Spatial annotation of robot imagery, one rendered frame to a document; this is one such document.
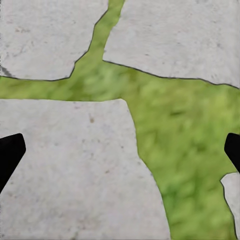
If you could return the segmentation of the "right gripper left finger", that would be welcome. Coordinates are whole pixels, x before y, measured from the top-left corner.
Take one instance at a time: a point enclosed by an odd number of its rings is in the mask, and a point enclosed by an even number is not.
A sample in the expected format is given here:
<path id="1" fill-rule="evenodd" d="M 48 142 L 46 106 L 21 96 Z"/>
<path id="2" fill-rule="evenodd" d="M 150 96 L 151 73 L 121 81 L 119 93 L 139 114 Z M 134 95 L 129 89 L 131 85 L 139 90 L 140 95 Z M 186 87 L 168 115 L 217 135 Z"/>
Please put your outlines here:
<path id="1" fill-rule="evenodd" d="M 0 138 L 0 193 L 26 152 L 22 133 Z"/>

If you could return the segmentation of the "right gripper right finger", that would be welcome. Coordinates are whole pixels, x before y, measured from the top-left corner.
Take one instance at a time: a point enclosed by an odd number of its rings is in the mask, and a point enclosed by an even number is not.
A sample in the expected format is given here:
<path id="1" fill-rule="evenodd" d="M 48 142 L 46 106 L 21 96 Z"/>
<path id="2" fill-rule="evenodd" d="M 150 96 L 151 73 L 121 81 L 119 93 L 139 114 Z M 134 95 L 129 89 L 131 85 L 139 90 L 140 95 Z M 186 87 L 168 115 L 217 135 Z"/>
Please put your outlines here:
<path id="1" fill-rule="evenodd" d="M 240 173 L 240 135 L 235 133 L 228 133 L 224 151 Z"/>

